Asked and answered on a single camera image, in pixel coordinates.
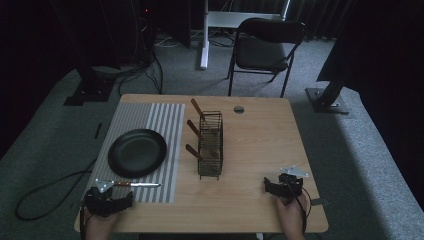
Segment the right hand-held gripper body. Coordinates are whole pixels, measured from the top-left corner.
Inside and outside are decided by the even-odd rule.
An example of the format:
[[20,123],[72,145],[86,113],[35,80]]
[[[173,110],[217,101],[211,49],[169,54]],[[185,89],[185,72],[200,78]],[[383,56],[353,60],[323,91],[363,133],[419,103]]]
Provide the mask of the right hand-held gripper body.
[[299,197],[303,191],[303,180],[309,177],[309,173],[296,167],[281,168],[278,176],[279,191],[277,195],[286,199]]

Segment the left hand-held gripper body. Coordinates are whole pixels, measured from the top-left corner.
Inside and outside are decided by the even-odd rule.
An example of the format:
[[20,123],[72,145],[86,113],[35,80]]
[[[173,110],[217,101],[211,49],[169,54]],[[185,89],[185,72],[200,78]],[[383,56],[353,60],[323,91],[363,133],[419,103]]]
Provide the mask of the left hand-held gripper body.
[[110,181],[95,181],[95,186],[91,187],[84,196],[85,206],[90,213],[108,217],[124,209],[122,199],[112,198],[113,186],[114,183]]

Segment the person's left hand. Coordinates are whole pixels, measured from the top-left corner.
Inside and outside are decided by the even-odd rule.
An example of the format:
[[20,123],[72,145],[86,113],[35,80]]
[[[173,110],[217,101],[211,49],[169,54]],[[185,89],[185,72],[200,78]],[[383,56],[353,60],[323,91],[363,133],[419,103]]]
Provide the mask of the person's left hand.
[[94,215],[88,209],[84,210],[86,240],[111,240],[112,230],[119,218],[119,213],[108,217]]

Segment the person's right hand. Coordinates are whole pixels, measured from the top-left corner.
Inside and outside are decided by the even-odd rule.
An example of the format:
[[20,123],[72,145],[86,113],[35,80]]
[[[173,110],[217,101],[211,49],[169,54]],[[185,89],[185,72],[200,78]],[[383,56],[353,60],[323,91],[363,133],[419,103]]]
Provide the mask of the person's right hand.
[[305,240],[303,233],[303,210],[307,207],[308,201],[304,195],[298,197],[298,201],[284,205],[279,197],[274,199],[277,214],[280,220],[282,231],[287,240]]

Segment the black round plate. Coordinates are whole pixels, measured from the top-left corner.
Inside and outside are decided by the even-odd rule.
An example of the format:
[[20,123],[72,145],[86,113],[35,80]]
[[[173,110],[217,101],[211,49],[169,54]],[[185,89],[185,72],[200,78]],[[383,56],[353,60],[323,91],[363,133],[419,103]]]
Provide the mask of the black round plate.
[[167,143],[150,129],[134,129],[119,136],[108,151],[108,165],[118,176],[132,179],[155,171],[165,160]]

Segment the grey white striped placemat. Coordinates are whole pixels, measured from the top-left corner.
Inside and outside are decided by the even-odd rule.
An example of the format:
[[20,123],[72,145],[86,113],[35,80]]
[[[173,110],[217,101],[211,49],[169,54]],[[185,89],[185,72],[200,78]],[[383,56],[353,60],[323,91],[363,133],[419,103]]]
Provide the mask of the grey white striped placemat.
[[[97,161],[88,180],[86,189],[95,186],[97,180],[160,183],[157,188],[114,186],[112,197],[119,199],[129,192],[135,202],[173,203],[180,156],[184,104],[171,103],[119,103],[106,133]],[[167,154],[158,169],[149,175],[122,178],[109,168],[108,152],[112,143],[122,134],[134,129],[150,129],[159,133],[166,141]]]

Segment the black folding chair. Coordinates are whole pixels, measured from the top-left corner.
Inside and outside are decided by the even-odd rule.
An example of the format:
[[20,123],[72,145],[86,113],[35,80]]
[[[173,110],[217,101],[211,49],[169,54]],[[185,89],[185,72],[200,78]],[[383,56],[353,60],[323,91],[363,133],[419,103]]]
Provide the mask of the black folding chair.
[[284,96],[296,49],[306,37],[302,22],[249,18],[237,28],[227,73],[228,95],[232,94],[234,73],[272,75],[269,83],[286,72],[280,97]]

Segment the wooden-handled table knife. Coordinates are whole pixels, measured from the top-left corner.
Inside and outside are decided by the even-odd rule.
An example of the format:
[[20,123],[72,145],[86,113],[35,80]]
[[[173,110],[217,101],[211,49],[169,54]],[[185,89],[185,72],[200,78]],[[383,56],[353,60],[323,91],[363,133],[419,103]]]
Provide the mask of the wooden-handled table knife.
[[143,182],[112,182],[114,186],[121,187],[142,187],[142,188],[158,188],[161,187],[160,183],[143,183]]

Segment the wooden-handled utensil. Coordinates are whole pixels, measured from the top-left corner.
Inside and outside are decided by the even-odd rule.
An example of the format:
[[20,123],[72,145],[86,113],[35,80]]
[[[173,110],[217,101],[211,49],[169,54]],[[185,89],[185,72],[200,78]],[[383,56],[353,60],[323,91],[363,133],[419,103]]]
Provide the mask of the wooden-handled utensil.
[[194,123],[190,119],[188,119],[186,123],[190,127],[190,129],[196,134],[196,136],[198,137],[198,139],[200,141],[204,141],[204,138],[201,135],[201,132],[197,129],[197,127],[194,125]]
[[190,102],[191,102],[191,104],[193,105],[193,107],[195,108],[195,110],[197,111],[197,113],[199,114],[199,116],[200,116],[200,119],[206,124],[206,126],[207,126],[207,128],[208,128],[208,130],[210,131],[210,132],[214,132],[214,130],[211,128],[211,126],[209,125],[209,123],[207,122],[207,120],[206,120],[206,118],[205,118],[205,116],[204,116],[204,114],[203,114],[203,112],[202,112],[202,110],[200,109],[200,107],[199,107],[199,105],[197,104],[197,101],[194,99],[194,98],[192,98],[191,100],[190,100]]
[[212,158],[218,158],[219,153],[208,149],[208,148],[201,148],[198,150],[195,150],[191,145],[186,144],[185,149],[191,153],[194,157],[196,157],[198,160],[205,160],[205,159],[212,159]]

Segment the black stand with base plate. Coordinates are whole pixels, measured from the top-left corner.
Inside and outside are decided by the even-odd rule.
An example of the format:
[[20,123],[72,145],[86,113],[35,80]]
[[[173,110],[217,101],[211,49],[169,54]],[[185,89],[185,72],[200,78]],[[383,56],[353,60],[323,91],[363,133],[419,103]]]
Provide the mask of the black stand with base plate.
[[72,58],[81,81],[72,96],[66,98],[65,106],[82,106],[85,102],[107,102],[116,79],[99,77],[89,63],[73,26],[71,16],[66,12],[64,0],[49,0],[69,41],[69,55]]
[[340,96],[349,80],[349,66],[341,51],[333,49],[320,70],[317,82],[326,81],[325,88],[306,88],[305,92],[317,113],[348,115],[349,110]]

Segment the white desk frame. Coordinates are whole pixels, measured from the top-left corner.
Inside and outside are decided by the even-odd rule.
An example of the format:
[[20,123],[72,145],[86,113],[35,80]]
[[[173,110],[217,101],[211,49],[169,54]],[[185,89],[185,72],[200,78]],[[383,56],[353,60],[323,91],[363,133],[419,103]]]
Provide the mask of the white desk frame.
[[203,0],[203,40],[200,60],[200,69],[205,70],[208,67],[209,59],[209,28],[237,28],[241,22],[248,18],[259,17],[269,20],[285,20],[291,0],[284,0],[282,10],[279,14],[271,13],[246,13],[246,12],[223,12],[211,11],[209,9],[209,0]]

